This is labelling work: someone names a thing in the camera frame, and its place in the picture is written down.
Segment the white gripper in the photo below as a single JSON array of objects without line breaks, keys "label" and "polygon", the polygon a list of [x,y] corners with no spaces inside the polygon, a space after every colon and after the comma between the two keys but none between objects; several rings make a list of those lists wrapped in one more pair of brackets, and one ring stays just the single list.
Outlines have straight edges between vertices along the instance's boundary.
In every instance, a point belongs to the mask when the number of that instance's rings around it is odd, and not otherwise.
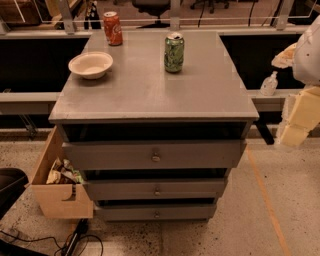
[{"label": "white gripper", "polygon": [[[293,65],[296,43],[291,44],[277,54],[271,65],[277,68],[288,68]],[[301,90],[296,95],[285,99],[282,118],[277,132],[277,141],[281,145],[297,147],[307,136],[308,130],[313,130],[320,123],[320,87],[311,86]]]}]

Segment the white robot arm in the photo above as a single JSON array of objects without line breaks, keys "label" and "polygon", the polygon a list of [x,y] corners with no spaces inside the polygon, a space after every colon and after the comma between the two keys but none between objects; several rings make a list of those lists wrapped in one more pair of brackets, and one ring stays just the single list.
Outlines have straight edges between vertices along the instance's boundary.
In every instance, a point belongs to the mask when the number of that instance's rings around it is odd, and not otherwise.
[{"label": "white robot arm", "polygon": [[305,85],[297,95],[286,99],[277,132],[280,144],[297,147],[320,123],[320,16],[296,43],[276,55],[271,65],[291,67],[293,77]]}]

